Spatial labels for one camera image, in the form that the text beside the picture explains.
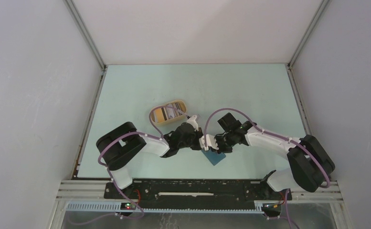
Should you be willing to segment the blue leather card holder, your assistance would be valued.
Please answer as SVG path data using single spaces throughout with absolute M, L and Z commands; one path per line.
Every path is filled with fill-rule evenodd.
M 207 151 L 202 150 L 202 153 L 213 166 L 217 165 L 219 162 L 226 158 L 226 155 L 224 153 L 217 153 L 215 151 L 212 151 L 211 149 Z

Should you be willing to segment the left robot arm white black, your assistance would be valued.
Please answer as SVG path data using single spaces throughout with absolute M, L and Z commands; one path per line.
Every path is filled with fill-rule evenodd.
M 183 148 L 201 150 L 202 129 L 197 124 L 182 123 L 163 137 L 139 132 L 132 122 L 126 122 L 100 137 L 96 147 L 99 164 L 107 167 L 116 182 L 115 192 L 121 198 L 133 195 L 133 179 L 126 165 L 139 153 L 150 153 L 162 158 L 176 155 Z

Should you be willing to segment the stack of cards in tray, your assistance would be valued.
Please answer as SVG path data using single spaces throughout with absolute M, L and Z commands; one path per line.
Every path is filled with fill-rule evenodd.
M 152 121 L 156 123 L 162 123 L 170 119 L 182 116 L 183 113 L 179 112 L 179 110 L 184 113 L 186 112 L 186 108 L 182 102 L 172 102 L 165 104 L 165 106 L 169 106 L 170 108 L 161 107 L 152 112 Z

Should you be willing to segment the beige oval card tray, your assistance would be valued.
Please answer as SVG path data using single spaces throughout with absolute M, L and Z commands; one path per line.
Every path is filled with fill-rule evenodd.
M 188 109 L 184 101 L 173 100 L 151 109 L 149 119 L 152 124 L 165 125 L 186 117 Z

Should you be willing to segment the white strip on rail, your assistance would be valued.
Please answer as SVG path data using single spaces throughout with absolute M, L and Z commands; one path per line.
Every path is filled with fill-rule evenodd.
M 209 192 L 159 192 L 159 196 L 213 196 L 213 193 Z

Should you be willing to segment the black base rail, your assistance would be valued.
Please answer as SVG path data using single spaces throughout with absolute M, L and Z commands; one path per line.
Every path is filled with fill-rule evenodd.
M 151 210 L 254 210 L 260 201 L 281 201 L 285 192 L 259 179 L 134 179 L 121 193 L 112 182 L 106 184 L 105 199 L 124 195 Z

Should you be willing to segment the aluminium frame front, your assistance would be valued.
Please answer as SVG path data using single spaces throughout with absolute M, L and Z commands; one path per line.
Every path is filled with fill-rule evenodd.
M 106 180 L 65 180 L 56 196 L 68 210 L 153 213 L 261 213 L 288 203 L 341 203 L 339 186 L 272 190 L 257 179 L 136 179 L 123 193 Z

